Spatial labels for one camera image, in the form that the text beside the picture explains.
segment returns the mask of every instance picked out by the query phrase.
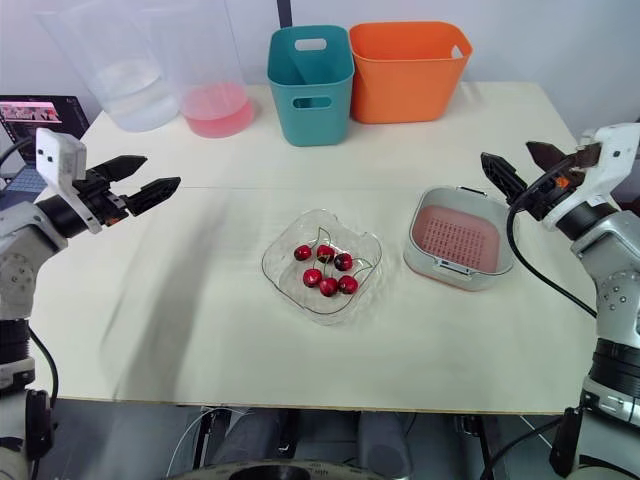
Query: clear container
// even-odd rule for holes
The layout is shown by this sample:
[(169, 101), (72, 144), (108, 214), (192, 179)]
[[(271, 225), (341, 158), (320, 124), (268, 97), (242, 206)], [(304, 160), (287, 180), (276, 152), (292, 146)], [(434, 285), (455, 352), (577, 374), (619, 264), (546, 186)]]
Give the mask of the clear container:
[(224, 0), (138, 0), (140, 22), (180, 111), (203, 137), (226, 137), (253, 120)]
[[(304, 261), (294, 258), (293, 252), (300, 245), (312, 247), (311, 258)], [(341, 272), (333, 262), (325, 267), (316, 261), (319, 245), (330, 245), (336, 255), (349, 253), (353, 258), (352, 268)], [(362, 302), (365, 292), (378, 283), (381, 260), (382, 247), (375, 235), (348, 229), (327, 210), (311, 210), (298, 217), (271, 244), (262, 257), (262, 271), (280, 293), (302, 308), (312, 320), (322, 325), (333, 325), (349, 318)], [(352, 295), (338, 292), (332, 297), (325, 297), (317, 287), (309, 288), (302, 283), (302, 275), (310, 268), (324, 270), (325, 277), (336, 279), (352, 275), (359, 284), (358, 289)]]
[(509, 210), (464, 187), (427, 190), (409, 229), (404, 259), (411, 270), (464, 290), (484, 290), (513, 267)]
[(178, 105), (144, 36), (108, 0), (42, 0), (36, 17), (67, 55), (103, 110), (123, 130), (167, 123)]

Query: water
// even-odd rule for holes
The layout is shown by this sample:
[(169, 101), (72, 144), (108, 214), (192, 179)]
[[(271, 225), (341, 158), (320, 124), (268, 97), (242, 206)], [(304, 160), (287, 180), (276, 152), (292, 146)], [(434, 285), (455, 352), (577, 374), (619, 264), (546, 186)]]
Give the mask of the water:
[(111, 65), (96, 74), (89, 88), (111, 119), (129, 132), (152, 130), (178, 113), (159, 71), (144, 60)]
[(253, 120), (253, 107), (244, 88), (234, 83), (199, 87), (187, 94), (182, 113), (193, 133), (201, 137), (228, 137)]

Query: wooden table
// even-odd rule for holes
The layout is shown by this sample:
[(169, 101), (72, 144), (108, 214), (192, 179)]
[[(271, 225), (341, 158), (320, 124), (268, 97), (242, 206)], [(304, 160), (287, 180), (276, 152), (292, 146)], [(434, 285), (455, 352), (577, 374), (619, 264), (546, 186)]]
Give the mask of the wooden table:
[[(430, 123), (350, 124), (347, 140), (297, 148), (282, 137), (267, 87), (257, 118), (224, 139), (177, 118), (126, 133), (104, 113), (83, 141), (89, 164), (143, 154), (119, 194), (182, 177), (170, 201), (97, 236), (84, 233), (38, 279), (32, 326), (67, 398), (439, 412), (556, 413), (578, 400), (594, 321), (520, 265), (469, 293), (402, 260), (420, 194), (464, 185), (502, 195), (480, 153), (533, 181), (525, 142), (575, 143), (536, 85), (462, 84)], [(383, 244), (379, 293), (352, 321), (323, 327), (264, 278), (265, 249), (300, 213), (325, 208)], [(520, 245), (541, 271), (592, 303), (569, 242), (521, 215)], [(38, 387), (50, 376), (38, 356)]]

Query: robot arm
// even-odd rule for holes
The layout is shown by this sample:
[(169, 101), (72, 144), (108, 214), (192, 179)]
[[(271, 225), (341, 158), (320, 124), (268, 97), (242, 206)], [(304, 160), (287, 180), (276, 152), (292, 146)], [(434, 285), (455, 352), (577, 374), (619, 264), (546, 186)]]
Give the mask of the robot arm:
[(36, 132), (36, 153), (38, 172), (56, 195), (0, 212), (0, 478), (10, 479), (26, 479), (28, 462), (52, 444), (48, 395), (25, 389), (35, 379), (28, 318), (40, 267), (68, 238), (137, 216), (180, 184), (178, 177), (159, 179), (131, 197), (117, 196), (111, 182), (135, 173), (146, 158), (120, 156), (87, 170), (85, 146), (48, 129)]
[[(607, 202), (611, 190), (631, 172), (639, 139), (640, 124), (621, 124), (588, 135), (569, 155), (550, 144), (529, 142), (535, 163), (547, 171), (529, 188), (504, 159), (482, 155), (485, 174), (509, 204), (574, 241), (571, 251), (596, 287), (598, 342), (593, 364), (583, 383), (580, 408), (565, 414), (573, 418), (561, 427), (557, 438), (562, 444), (554, 445), (551, 457), (563, 476), (578, 463), (573, 457), (583, 411), (598, 422), (609, 422), (607, 435), (612, 439), (624, 437), (617, 458), (603, 460), (640, 473), (640, 459), (632, 458), (637, 457), (640, 431), (631, 436), (627, 431), (640, 427), (640, 218)], [(629, 438), (635, 444), (629, 445)]]

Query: teal basket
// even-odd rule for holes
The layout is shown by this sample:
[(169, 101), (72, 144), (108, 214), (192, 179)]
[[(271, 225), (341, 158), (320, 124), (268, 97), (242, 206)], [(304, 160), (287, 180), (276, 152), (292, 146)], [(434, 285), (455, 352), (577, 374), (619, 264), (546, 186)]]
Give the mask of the teal basket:
[(334, 145), (347, 136), (354, 66), (349, 35), (333, 25), (278, 30), (268, 76), (282, 133), (298, 147)]

